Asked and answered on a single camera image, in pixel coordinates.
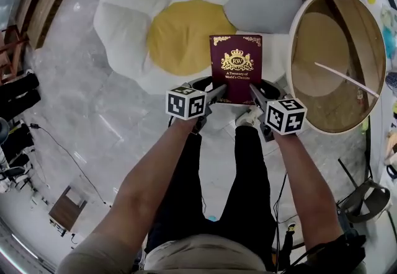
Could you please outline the person's left forearm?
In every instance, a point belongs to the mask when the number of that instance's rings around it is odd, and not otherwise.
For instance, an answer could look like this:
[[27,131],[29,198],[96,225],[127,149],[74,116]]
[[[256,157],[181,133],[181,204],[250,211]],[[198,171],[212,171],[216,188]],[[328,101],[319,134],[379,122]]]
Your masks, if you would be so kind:
[[133,245],[148,233],[185,142],[197,120],[177,119],[123,180],[115,201],[93,230]]

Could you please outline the white flower-shaped beanbag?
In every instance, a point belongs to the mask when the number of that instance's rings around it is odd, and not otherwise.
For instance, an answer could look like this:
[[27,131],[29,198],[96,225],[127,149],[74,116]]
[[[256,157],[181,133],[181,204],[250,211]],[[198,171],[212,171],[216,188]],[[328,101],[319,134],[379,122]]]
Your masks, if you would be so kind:
[[94,28],[110,67],[149,94],[212,76],[210,36],[262,36],[262,77],[280,79],[303,0],[100,0]]

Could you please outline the small dark wooden table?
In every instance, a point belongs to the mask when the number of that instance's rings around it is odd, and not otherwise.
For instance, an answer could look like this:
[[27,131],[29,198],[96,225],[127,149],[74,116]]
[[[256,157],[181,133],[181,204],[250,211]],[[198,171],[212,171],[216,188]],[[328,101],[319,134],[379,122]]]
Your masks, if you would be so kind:
[[68,185],[49,211],[50,221],[58,226],[61,235],[70,232],[87,204],[86,196]]

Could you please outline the black shoulder bag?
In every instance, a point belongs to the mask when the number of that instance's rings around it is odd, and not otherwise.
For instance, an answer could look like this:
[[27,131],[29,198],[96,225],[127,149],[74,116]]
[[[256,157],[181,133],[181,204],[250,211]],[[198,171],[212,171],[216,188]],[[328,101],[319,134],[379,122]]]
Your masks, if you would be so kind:
[[367,274],[363,263],[365,243],[364,235],[341,235],[306,251],[282,274]]

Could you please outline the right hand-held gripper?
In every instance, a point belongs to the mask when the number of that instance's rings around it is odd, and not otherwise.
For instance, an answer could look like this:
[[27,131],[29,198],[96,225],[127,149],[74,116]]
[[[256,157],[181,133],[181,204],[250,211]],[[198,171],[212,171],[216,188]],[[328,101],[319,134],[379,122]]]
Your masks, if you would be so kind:
[[266,142],[274,140],[274,132],[280,135],[299,133],[306,118],[307,108],[281,87],[261,80],[258,88],[250,84],[252,101],[262,111],[260,128]]

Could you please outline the person's right forearm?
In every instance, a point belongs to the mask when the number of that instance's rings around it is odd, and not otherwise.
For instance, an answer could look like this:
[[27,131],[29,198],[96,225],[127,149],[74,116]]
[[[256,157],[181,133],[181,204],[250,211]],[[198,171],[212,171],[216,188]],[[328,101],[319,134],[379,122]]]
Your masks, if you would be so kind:
[[306,249],[335,241],[343,234],[331,189],[296,135],[274,133],[301,222]]

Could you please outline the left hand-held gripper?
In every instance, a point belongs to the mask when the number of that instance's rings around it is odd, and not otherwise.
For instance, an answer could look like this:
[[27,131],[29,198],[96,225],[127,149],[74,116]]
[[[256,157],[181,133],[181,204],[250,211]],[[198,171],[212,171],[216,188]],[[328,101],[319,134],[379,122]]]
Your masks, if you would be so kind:
[[168,90],[166,92],[168,126],[171,126],[175,119],[184,121],[196,119],[192,133],[197,135],[206,124],[207,117],[212,113],[210,104],[220,101],[227,90],[227,85],[222,84],[206,92],[205,89],[211,84],[211,76],[201,77]]

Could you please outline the person's beige shirt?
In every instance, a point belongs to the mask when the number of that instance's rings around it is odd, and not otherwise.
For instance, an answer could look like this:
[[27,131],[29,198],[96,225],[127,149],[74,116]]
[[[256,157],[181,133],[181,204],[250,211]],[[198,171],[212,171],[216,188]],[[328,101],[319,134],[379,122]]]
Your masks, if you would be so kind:
[[146,255],[137,272],[135,255],[116,239],[91,234],[62,260],[56,274],[268,274],[254,252],[213,235],[166,242]]

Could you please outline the round glass side table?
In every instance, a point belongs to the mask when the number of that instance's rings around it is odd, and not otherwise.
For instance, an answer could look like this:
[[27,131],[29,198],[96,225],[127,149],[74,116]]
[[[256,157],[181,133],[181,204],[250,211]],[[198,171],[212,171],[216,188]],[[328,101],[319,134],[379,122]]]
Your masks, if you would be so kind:
[[306,0],[291,28],[286,76],[325,134],[359,126],[381,96],[386,50],[381,29],[361,0]]

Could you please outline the maroon hardcover book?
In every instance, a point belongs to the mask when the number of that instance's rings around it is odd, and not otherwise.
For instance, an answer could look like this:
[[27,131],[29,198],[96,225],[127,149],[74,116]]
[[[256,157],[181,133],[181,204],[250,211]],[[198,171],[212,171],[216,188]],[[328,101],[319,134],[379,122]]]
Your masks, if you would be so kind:
[[221,103],[254,104],[250,85],[261,83],[262,49],[259,34],[210,36],[213,87],[226,85]]

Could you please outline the reddish wooden stool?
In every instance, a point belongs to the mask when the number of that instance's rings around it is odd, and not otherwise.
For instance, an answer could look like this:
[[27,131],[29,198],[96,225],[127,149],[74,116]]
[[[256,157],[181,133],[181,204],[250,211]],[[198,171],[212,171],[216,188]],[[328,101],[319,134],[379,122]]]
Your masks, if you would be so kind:
[[0,30],[0,86],[17,77],[20,57],[28,40],[16,25]]

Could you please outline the teal cloth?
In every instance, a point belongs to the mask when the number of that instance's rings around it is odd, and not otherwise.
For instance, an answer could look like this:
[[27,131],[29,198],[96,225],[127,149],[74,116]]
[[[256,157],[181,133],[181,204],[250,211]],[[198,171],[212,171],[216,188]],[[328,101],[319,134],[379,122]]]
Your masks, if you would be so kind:
[[391,29],[384,25],[382,28],[382,35],[383,35],[386,51],[392,52],[394,50],[395,45],[394,45],[394,38]]

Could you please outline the person's white shoe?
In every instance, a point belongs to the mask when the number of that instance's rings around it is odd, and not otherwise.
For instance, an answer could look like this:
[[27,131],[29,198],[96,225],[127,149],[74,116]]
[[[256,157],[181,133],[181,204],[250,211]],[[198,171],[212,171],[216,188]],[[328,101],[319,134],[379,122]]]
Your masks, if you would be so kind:
[[250,106],[245,113],[238,117],[235,121],[236,127],[239,126],[254,126],[259,116],[263,111],[257,106]]

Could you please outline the person's black trousers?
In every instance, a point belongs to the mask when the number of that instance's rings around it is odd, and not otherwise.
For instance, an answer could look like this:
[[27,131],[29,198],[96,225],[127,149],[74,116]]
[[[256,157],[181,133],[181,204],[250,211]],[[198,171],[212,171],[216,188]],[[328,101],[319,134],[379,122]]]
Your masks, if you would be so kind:
[[258,131],[236,128],[236,177],[221,218],[212,222],[202,212],[199,160],[202,137],[191,133],[148,234],[146,253],[161,244],[199,234],[237,242],[254,252],[271,270],[275,219],[270,208],[270,184]]

